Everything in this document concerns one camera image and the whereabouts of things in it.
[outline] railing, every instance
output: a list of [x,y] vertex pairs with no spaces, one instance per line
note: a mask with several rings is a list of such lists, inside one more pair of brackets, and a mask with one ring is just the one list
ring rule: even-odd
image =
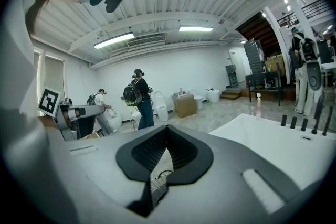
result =
[[[332,10],[332,7],[328,0],[317,0],[302,8],[302,11],[307,19],[310,19],[329,10]],[[299,20],[297,19],[296,14],[293,12],[279,19],[278,23],[280,27],[285,26],[286,28],[288,28],[293,25],[297,25],[299,23]]]

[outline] fluorescent light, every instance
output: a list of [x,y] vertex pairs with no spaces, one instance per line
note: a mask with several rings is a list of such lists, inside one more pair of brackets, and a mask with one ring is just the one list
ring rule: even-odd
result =
[[131,38],[134,38],[134,34],[132,32],[129,32],[129,33],[126,33],[126,34],[122,34],[120,36],[110,38],[110,39],[105,40],[101,43],[95,44],[94,47],[96,49],[100,49],[102,47],[105,47],[105,46],[108,46],[108,45],[111,45],[111,44],[114,44],[114,43],[117,43],[117,42],[121,42],[123,40],[131,39]]
[[179,31],[203,31],[211,32],[213,27],[198,27],[198,26],[180,26]]

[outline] black shirt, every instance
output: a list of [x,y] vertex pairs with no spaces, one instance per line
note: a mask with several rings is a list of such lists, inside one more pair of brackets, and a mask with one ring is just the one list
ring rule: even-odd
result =
[[[302,37],[302,38],[305,38],[305,35],[303,34],[303,33],[301,33],[301,32],[298,32],[298,33],[296,33],[295,35],[299,35],[300,37]],[[292,48],[294,49],[294,50],[297,50],[297,51],[300,51],[300,41],[301,41],[301,39],[300,38],[298,38],[298,37],[293,37],[293,40],[292,40]],[[302,67],[302,59],[301,59],[301,55],[300,55],[300,53],[299,53],[299,67]]]
[[136,87],[140,90],[140,93],[142,96],[148,94],[149,88],[148,88],[147,82],[143,78],[134,79],[132,83],[136,84]]

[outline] black backpack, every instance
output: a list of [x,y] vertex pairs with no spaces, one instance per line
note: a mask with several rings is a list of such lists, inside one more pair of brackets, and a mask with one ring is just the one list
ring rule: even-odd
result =
[[96,104],[96,95],[97,94],[92,94],[89,96],[88,100],[86,101],[86,105],[94,105]]
[[127,106],[137,106],[142,101],[140,90],[136,85],[138,81],[134,84],[131,82],[124,89],[124,99]]

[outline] door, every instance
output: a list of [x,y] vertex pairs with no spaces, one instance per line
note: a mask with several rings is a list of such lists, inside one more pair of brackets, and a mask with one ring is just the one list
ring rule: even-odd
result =
[[238,83],[245,81],[245,70],[242,59],[240,58],[240,52],[236,49],[229,50],[232,64],[235,66]]

